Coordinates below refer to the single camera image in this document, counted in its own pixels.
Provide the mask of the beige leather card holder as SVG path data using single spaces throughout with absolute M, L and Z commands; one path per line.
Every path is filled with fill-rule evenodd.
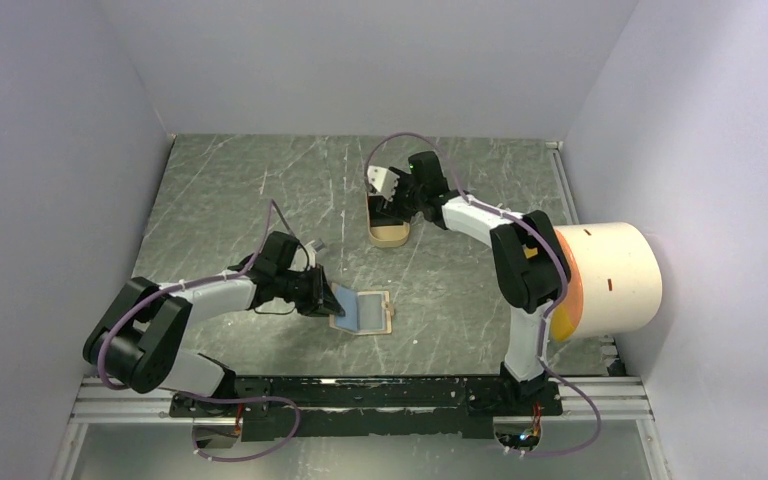
M 332 287 L 344 313 L 329 316 L 331 328 L 356 336 L 392 333 L 394 306 L 389 291 L 355 291 L 338 284 Z

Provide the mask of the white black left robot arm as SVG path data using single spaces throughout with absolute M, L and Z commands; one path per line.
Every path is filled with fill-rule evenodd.
M 88 336 L 82 356 L 111 389 L 180 391 L 195 396 L 209 414 L 221 416 L 235 406 L 236 374 L 212 358 L 183 350 L 187 327 L 253 311 L 275 299 L 306 317 L 342 316 L 349 305 L 296 237 L 271 232 L 259 251 L 214 276 L 166 284 L 144 277 L 128 280 Z

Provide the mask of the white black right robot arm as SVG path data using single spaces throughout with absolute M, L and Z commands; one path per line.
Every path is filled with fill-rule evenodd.
M 548 319 L 571 277 L 548 216 L 506 211 L 451 188 L 433 151 L 410 156 L 406 170 L 367 165 L 365 173 L 374 214 L 403 223 L 420 215 L 491 249 L 497 285 L 511 311 L 502 367 L 509 380 L 499 398 L 508 412 L 525 413 L 548 381 Z

